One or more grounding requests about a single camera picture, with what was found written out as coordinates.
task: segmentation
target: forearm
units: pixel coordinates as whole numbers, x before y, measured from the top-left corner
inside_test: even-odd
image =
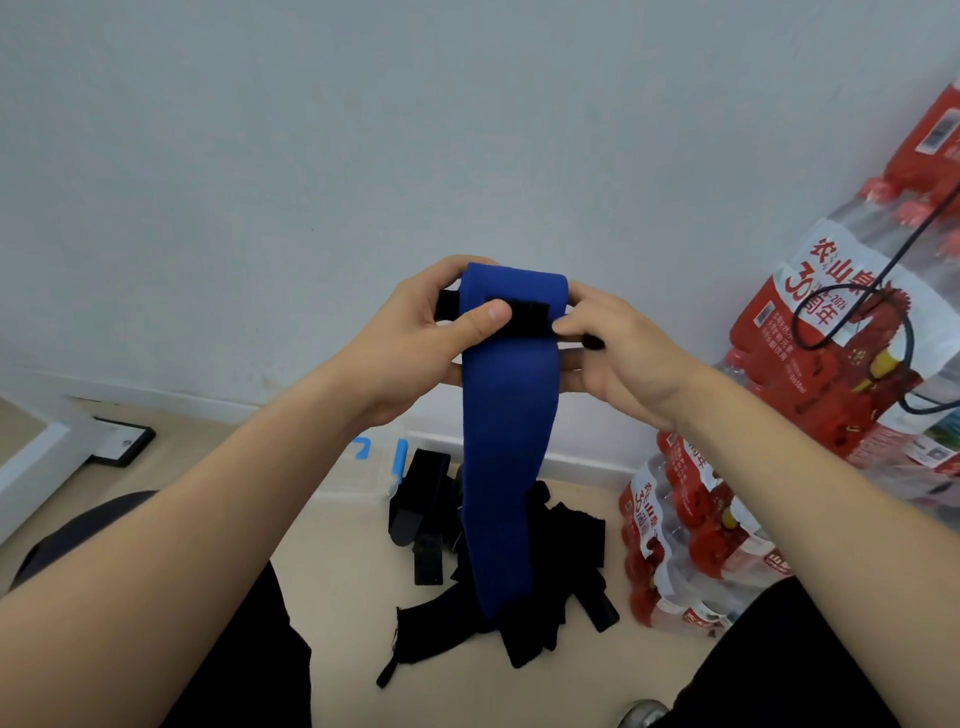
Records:
[[[726,377],[697,377],[682,435],[763,523],[891,710],[909,725],[960,723],[960,538]]]
[[[359,431],[358,416],[343,382],[317,370],[0,600],[5,720],[158,724]]]

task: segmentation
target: white door frame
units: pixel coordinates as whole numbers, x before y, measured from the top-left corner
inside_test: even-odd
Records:
[[[104,426],[29,371],[0,363],[0,397],[46,427],[0,465],[0,543],[43,504],[103,440]]]

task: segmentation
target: white wall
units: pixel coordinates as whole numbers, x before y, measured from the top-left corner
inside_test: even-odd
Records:
[[[262,402],[451,252],[629,299],[705,359],[960,66],[955,0],[0,8],[0,338]],[[568,397],[553,449],[636,464]],[[416,408],[459,428],[459,393]]]

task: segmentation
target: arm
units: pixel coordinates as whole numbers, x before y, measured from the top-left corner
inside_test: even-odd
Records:
[[[491,301],[448,327],[437,296],[470,260],[397,287],[342,352],[170,487],[0,600],[10,725],[159,724],[350,440],[409,408],[510,318]]]
[[[763,523],[904,725],[958,725],[960,537],[881,491],[626,302],[571,282],[566,388],[689,439]]]

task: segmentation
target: white baseboard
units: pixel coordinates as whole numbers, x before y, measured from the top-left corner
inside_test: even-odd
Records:
[[[45,379],[49,382],[49,391],[70,397],[131,404],[231,425],[239,425],[245,422],[250,415],[259,409],[259,406],[255,404],[212,400],[197,395],[165,392],[129,384],[109,384],[49,372],[33,371],[33,374],[40,380]],[[426,448],[448,452],[455,461],[462,462],[464,459],[464,440],[462,437],[410,430],[407,432],[407,440],[410,443],[411,454],[416,448]],[[623,490],[630,482],[633,474],[632,469],[622,465],[573,457],[561,452],[547,452],[540,468],[540,477],[542,478],[616,491]]]
[[[212,400],[197,395],[166,392],[130,384],[109,384],[102,381],[81,379],[75,376],[32,371],[39,380],[49,382],[51,392],[76,397],[81,400],[98,400],[148,407],[176,415],[212,420],[218,423],[240,425],[260,408],[257,404]]]
[[[448,452],[454,461],[463,462],[464,440],[462,437],[410,430],[407,432],[407,441],[410,443],[411,454],[416,448],[432,449],[437,452]],[[541,478],[607,488],[617,493],[627,486],[633,474],[632,469],[614,463],[587,460],[549,451],[543,458],[543,465],[540,466]]]

